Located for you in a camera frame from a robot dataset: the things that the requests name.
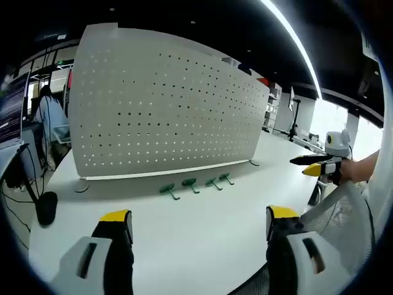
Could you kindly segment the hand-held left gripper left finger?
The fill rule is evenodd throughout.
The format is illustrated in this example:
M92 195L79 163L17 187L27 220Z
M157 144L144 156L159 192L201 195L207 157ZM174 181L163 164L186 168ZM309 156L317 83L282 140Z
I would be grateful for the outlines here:
M63 255L50 285L56 294L133 294L132 246L131 211L105 214Z

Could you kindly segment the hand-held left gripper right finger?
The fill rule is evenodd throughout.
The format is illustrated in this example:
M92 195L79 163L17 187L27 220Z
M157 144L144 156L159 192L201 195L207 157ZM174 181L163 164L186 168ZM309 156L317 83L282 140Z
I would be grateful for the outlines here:
M351 280L341 257L292 209L266 210L269 294L339 294Z

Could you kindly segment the person's right hand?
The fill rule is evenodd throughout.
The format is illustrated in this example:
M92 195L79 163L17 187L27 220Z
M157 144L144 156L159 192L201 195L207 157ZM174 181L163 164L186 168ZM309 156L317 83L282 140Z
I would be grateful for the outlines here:
M357 162L350 159L343 159L341 161L340 167L340 181L339 184L343 184L347 181L351 181L353 183L358 182L357 180Z

